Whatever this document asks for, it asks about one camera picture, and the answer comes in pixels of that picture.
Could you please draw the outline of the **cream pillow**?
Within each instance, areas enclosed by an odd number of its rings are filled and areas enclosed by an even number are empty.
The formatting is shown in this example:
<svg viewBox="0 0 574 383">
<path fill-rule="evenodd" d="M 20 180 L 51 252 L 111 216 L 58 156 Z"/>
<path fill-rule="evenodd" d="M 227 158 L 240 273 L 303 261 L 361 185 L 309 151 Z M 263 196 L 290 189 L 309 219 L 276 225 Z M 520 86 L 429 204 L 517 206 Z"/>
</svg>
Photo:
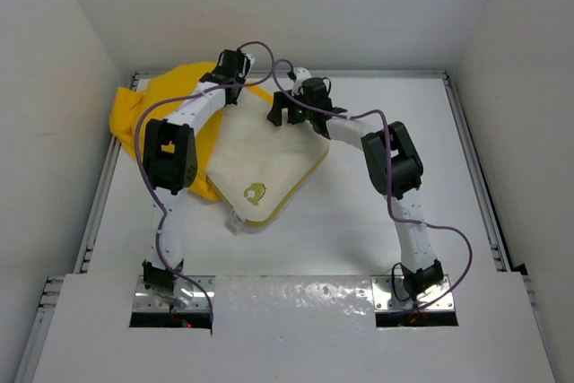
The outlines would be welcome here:
<svg viewBox="0 0 574 383">
<path fill-rule="evenodd" d="M 328 141 L 307 123 L 274 126 L 266 116 L 273 97 L 259 87 L 242 91 L 236 105 L 217 111 L 202 128 L 213 149 L 206 180 L 241 223 L 273 221 L 326 158 Z"/>
</svg>

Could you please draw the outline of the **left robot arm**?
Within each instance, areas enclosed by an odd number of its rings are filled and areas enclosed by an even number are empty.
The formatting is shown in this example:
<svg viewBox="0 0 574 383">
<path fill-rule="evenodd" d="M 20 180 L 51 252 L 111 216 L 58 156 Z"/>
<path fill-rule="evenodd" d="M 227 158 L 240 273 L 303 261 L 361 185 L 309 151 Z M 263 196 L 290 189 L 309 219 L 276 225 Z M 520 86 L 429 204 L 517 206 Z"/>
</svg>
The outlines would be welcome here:
<svg viewBox="0 0 574 383">
<path fill-rule="evenodd" d="M 198 282 L 182 274 L 183 200 L 198 172 L 196 133 L 246 87 L 255 57 L 225 49 L 193 90 L 153 103 L 135 129 L 135 158 L 153 205 L 155 239 L 143 262 L 143 285 L 162 300 L 188 304 Z"/>
</svg>

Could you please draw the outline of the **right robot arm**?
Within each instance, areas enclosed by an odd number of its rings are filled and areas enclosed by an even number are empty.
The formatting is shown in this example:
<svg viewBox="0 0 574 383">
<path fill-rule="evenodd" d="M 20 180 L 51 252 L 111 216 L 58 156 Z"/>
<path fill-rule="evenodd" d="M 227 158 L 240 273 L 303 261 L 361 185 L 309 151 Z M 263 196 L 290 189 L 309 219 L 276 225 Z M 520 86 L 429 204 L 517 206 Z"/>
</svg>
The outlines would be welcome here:
<svg viewBox="0 0 574 383">
<path fill-rule="evenodd" d="M 403 289 L 406 298 L 415 302 L 443 279 L 422 212 L 422 160 L 403 123 L 385 122 L 377 130 L 365 120 L 366 113 L 350 116 L 334 106 L 330 90 L 326 78 L 297 79 L 291 90 L 274 93 L 267 120 L 274 126 L 308 122 L 316 134 L 362 151 L 370 182 L 386 199 L 389 217 L 396 226 Z"/>
</svg>

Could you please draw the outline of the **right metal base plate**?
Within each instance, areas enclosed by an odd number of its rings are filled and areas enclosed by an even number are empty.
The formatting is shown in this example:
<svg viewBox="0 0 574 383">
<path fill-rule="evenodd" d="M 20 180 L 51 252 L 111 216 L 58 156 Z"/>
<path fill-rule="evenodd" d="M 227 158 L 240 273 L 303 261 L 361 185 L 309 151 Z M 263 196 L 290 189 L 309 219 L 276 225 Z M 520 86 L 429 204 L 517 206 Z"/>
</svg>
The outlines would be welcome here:
<svg viewBox="0 0 574 383">
<path fill-rule="evenodd" d="M 399 312 L 412 309 L 415 305 L 426 312 L 454 312 L 456 310 L 453 293 L 449 290 L 451 283 L 445 275 L 443 280 L 418 294 L 416 301 L 405 299 L 406 290 L 403 288 L 403 276 L 391 275 L 371 277 L 372 299 L 377 312 Z"/>
</svg>

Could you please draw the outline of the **metal base plate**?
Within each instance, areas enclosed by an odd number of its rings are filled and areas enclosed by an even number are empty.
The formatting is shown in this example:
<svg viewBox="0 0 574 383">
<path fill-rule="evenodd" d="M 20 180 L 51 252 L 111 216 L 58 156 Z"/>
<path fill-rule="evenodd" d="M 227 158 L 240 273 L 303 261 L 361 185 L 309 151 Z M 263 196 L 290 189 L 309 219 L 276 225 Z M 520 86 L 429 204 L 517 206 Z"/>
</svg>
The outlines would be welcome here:
<svg viewBox="0 0 574 383">
<path fill-rule="evenodd" d="M 133 312 L 167 313 L 170 309 L 175 312 L 209 312 L 207 299 L 214 298 L 214 285 L 208 284 L 203 293 L 190 282 L 176 279 L 172 291 L 163 287 L 154 287 L 144 282 L 140 275 L 135 287 Z"/>
<path fill-rule="evenodd" d="M 454 312 L 456 310 L 453 293 L 449 290 L 451 283 L 445 275 L 443 280 L 418 294 L 416 301 L 405 299 L 406 290 L 403 288 L 403 276 L 391 275 L 371 277 L 372 299 L 377 312 L 399 312 L 412 309 L 415 305 L 426 312 Z"/>
</svg>

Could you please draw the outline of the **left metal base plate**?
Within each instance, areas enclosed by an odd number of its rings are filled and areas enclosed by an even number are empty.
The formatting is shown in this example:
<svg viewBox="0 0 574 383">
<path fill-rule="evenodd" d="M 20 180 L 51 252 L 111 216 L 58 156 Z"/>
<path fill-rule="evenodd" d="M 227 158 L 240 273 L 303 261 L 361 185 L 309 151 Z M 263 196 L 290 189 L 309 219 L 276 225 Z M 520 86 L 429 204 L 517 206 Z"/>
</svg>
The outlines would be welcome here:
<svg viewBox="0 0 574 383">
<path fill-rule="evenodd" d="M 208 284 L 203 293 L 190 282 L 176 279 L 172 291 L 163 287 L 154 287 L 144 282 L 140 275 L 135 287 L 133 312 L 167 313 L 170 309 L 175 312 L 209 312 L 207 299 L 214 298 L 214 285 Z"/>
</svg>

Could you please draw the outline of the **aluminium table frame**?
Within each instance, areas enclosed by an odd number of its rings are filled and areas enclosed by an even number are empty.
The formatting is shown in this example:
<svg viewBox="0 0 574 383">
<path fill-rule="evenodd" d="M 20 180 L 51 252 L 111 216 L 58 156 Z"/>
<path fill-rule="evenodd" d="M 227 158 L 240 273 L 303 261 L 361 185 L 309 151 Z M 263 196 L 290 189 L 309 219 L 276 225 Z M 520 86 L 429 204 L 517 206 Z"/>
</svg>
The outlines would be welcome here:
<svg viewBox="0 0 574 383">
<path fill-rule="evenodd" d="M 150 200 L 112 142 L 74 271 L 22 364 L 33 382 L 549 382 L 520 274 L 501 272 L 496 231 L 442 73 L 331 72 L 333 100 L 404 122 L 424 163 L 422 207 L 446 272 L 461 277 L 455 326 L 379 328 L 370 278 L 398 259 L 362 155 L 334 143 L 265 230 L 230 234 L 227 210 L 186 203 L 186 265 L 215 284 L 212 330 L 132 328 Z"/>
</svg>

